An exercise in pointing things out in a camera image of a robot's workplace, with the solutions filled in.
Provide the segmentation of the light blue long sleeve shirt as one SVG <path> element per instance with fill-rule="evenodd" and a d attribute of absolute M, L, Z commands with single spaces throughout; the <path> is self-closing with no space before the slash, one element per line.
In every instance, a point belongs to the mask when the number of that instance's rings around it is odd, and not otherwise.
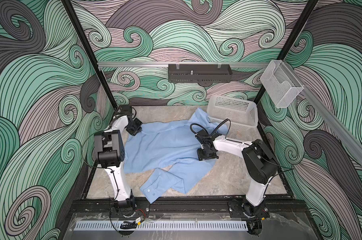
<path fill-rule="evenodd" d="M 198 108 L 189 120 L 144 124 L 142 131 L 130 136 L 125 145 L 126 174 L 153 173 L 141 186 L 146 199 L 153 203 L 168 189 L 187 194 L 215 165 L 214 160 L 199 161 L 201 144 L 195 132 L 205 128 L 228 133 L 227 125 L 210 122 L 208 114 Z"/>

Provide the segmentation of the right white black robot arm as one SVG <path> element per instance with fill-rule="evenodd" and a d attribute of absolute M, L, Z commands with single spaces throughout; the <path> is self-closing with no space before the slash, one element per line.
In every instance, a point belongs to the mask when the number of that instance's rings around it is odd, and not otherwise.
<path fill-rule="evenodd" d="M 226 152 L 244 160 L 252 179 L 246 193 L 246 203 L 254 208 L 260 206 L 268 185 L 278 170 L 276 157 L 269 147 L 262 140 L 244 142 L 204 131 L 199 131 L 195 137 L 201 144 L 201 148 L 197 150 L 199 161 L 217 159 L 217 152 Z"/>

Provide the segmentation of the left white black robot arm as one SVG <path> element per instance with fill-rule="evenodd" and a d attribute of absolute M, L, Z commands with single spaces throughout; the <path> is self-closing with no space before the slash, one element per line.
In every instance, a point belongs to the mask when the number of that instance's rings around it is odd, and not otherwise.
<path fill-rule="evenodd" d="M 136 114 L 132 106 L 122 105 L 114 112 L 108 127 L 94 135 L 96 164 L 107 172 L 114 191 L 113 206 L 121 212 L 136 210 L 135 197 L 124 172 L 126 152 L 122 138 L 123 131 L 135 136 L 142 130 Z"/>

